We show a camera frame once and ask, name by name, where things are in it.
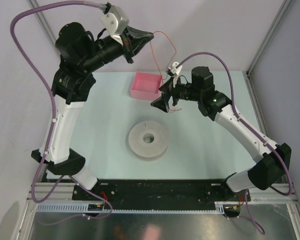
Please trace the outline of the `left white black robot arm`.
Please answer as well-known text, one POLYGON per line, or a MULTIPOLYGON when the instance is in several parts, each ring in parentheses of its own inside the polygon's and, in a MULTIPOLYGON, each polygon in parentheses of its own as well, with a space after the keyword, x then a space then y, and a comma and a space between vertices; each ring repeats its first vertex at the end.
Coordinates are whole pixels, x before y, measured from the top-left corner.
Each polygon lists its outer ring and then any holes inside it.
POLYGON ((93 72, 123 56, 133 63, 133 57, 149 43, 154 34, 127 26, 120 35, 120 44, 109 35, 94 38, 78 22, 65 25, 55 46, 60 52, 60 65, 54 75, 51 92, 56 106, 52 132, 31 157, 47 164, 57 176, 71 176, 82 185, 83 194, 90 200, 100 196, 98 178, 85 165, 86 159, 70 148, 74 127, 81 109, 96 83, 93 72))

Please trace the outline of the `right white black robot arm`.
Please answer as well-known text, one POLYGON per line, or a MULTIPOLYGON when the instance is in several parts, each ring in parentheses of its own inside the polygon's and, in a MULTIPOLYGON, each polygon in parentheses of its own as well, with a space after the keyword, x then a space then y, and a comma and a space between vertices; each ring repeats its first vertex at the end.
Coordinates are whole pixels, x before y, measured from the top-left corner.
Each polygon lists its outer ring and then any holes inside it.
POLYGON ((191 82, 182 83, 174 74, 164 83, 159 98, 151 106, 165 113, 170 111, 169 101, 175 106, 179 100, 193 101, 205 117, 225 128, 250 154, 255 165, 234 173, 223 180, 221 196, 232 201, 242 190, 256 187, 266 190, 288 171, 291 147, 278 144, 262 134, 238 112, 232 100, 215 89, 214 76, 206 66, 191 71, 191 82))

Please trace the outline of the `white plastic spool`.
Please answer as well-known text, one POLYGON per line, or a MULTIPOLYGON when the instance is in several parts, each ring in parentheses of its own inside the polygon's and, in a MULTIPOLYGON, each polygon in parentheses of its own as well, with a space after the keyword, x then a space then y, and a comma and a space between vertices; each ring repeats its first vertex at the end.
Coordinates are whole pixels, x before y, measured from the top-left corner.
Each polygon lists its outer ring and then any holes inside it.
POLYGON ((130 149, 144 161, 156 161, 161 158, 166 153, 169 142, 167 128, 153 120, 136 124, 128 135, 130 149))

